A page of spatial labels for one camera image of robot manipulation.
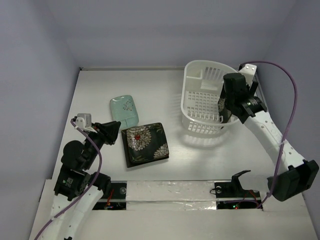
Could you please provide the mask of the light green rectangular plate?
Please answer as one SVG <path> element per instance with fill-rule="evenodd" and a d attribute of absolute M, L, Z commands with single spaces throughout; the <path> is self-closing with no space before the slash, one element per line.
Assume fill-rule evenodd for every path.
<path fill-rule="evenodd" d="M 114 97 L 109 102 L 112 119 L 120 122 L 120 130 L 125 130 L 138 125 L 139 115 L 131 95 Z"/>

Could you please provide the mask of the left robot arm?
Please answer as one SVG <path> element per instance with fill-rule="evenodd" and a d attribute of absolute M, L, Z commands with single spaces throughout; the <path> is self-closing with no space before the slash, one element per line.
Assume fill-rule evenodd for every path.
<path fill-rule="evenodd" d="M 78 239 L 98 200 L 111 191 L 111 178 L 101 173 L 101 148 L 115 144 L 121 123 L 93 123 L 86 113 L 78 114 L 70 123 L 85 140 L 70 141 L 63 148 L 49 220 L 36 240 Z"/>

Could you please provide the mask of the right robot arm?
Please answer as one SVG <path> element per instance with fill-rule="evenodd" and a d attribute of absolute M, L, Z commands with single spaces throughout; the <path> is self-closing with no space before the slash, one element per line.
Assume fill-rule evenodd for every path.
<path fill-rule="evenodd" d="M 270 194 L 284 202 L 308 190 L 320 170 L 315 160 L 306 160 L 280 132 L 266 105 L 255 96 L 258 83 L 247 85 L 238 72 L 223 76 L 224 107 L 237 117 L 260 142 L 275 164 L 275 173 L 268 177 Z"/>

